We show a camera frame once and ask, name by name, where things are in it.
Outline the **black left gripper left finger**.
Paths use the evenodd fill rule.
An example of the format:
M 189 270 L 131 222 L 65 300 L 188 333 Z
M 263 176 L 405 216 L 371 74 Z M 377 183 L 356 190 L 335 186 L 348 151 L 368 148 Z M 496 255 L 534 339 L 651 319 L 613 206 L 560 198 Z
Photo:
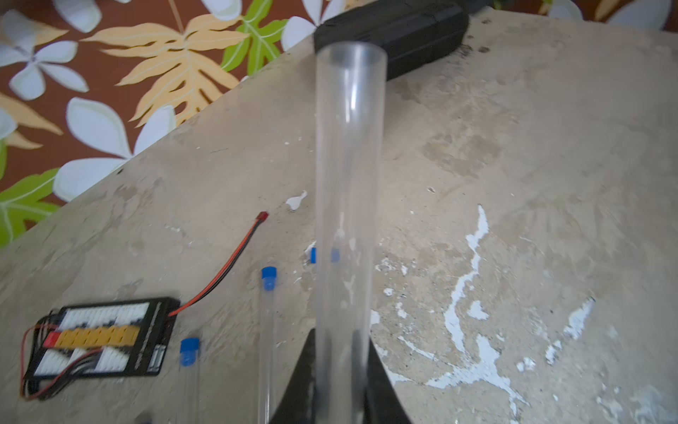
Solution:
M 312 329 L 270 424 L 314 424 L 315 369 L 315 329 Z

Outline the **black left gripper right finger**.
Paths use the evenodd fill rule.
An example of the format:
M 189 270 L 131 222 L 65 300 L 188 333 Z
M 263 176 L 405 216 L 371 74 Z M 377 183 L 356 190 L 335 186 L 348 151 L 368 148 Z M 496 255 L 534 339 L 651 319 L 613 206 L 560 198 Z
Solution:
M 400 403 L 388 374 L 370 341 L 367 360 L 367 386 L 365 387 L 365 423 L 411 424 Z

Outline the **clear test tube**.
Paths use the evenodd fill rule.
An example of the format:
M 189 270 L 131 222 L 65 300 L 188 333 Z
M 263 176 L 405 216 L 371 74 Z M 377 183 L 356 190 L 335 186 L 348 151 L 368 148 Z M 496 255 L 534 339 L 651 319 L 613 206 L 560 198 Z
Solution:
M 275 290 L 264 291 L 261 282 L 259 390 L 257 422 L 269 423 L 275 410 Z
M 371 326 L 387 55 L 338 42 L 316 56 L 315 408 L 319 423 L 360 423 Z
M 199 360 L 192 367 L 179 364 L 177 423 L 199 422 L 199 374 Z

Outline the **blue stopper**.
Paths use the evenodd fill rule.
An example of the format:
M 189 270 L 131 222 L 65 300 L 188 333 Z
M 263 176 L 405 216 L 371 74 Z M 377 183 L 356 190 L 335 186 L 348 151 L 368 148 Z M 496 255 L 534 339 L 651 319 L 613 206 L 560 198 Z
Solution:
M 277 286 L 277 268 L 265 267 L 261 270 L 261 282 L 265 292 L 272 292 Z
M 181 341 L 179 364 L 181 367 L 194 366 L 200 357 L 201 340 L 198 337 L 188 337 Z
M 318 247 L 312 247 L 309 254 L 309 261 L 312 264 L 317 264 L 319 259 L 328 259 L 331 263 L 339 263 L 341 251 L 332 247 L 329 251 L 321 251 Z

